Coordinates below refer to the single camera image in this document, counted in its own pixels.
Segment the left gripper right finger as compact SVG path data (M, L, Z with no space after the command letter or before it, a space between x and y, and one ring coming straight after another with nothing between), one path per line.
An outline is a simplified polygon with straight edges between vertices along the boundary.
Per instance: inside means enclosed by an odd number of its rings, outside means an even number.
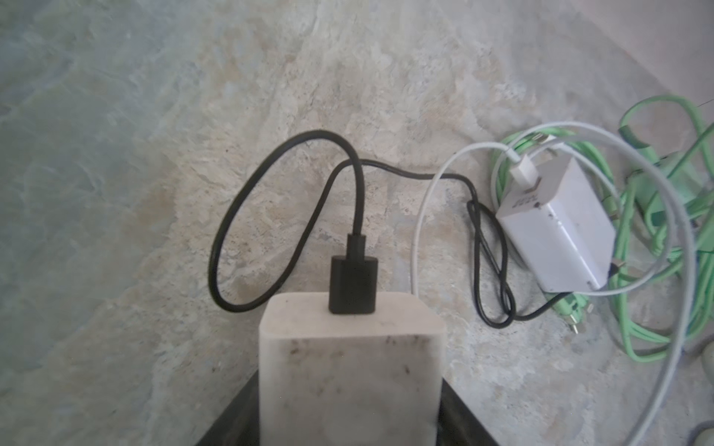
M498 446L493 436L445 379L438 415L437 444Z

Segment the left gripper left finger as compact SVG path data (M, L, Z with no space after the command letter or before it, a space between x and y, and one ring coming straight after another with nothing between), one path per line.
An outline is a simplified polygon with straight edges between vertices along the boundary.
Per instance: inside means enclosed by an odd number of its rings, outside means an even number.
M258 372L247 380L245 386L195 445L260 445Z

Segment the white charger with black cable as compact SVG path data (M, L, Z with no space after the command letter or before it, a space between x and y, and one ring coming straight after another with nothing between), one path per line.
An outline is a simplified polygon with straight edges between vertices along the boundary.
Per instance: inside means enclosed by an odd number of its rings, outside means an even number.
M380 292L368 315L325 293L273 297L260 321L262 445L433 445L447 330L419 298Z

